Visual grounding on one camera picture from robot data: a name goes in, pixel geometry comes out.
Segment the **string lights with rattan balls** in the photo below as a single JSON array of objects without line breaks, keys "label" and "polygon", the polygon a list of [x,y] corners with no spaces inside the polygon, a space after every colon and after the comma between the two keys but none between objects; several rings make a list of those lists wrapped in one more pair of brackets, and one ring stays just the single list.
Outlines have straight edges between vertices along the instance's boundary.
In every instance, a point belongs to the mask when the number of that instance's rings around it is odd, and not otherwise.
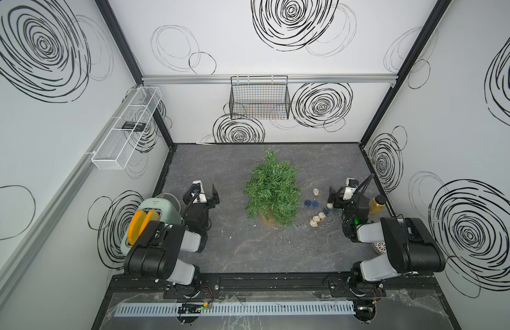
[{"label": "string lights with rattan balls", "polygon": [[321,190],[313,188],[311,197],[304,200],[305,222],[314,229],[328,229],[340,221],[342,211],[335,209],[332,203],[323,203],[320,198]]}]

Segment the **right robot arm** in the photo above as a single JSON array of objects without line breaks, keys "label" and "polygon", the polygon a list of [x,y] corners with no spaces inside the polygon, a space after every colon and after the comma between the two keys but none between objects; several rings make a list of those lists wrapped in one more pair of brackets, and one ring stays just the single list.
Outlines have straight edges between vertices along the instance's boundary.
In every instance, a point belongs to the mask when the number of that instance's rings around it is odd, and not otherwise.
[{"label": "right robot arm", "polygon": [[356,188],[351,198],[344,188],[329,189],[327,202],[342,211],[342,231],[354,243],[383,243],[386,252],[353,264],[347,285],[360,291],[403,275],[443,272],[446,257],[419,218],[382,217],[369,221],[369,200]]}]

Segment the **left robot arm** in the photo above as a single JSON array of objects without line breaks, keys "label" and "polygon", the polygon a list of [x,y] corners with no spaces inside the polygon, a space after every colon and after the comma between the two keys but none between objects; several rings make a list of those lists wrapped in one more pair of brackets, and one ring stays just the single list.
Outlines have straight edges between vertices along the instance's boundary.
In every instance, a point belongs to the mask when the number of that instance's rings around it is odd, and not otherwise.
[{"label": "left robot arm", "polygon": [[200,253],[211,227],[209,210],[220,203],[211,196],[189,192],[182,208],[178,198],[161,194],[144,200],[121,242],[124,273],[142,279],[196,287],[201,273],[196,265],[179,259],[181,252]]}]

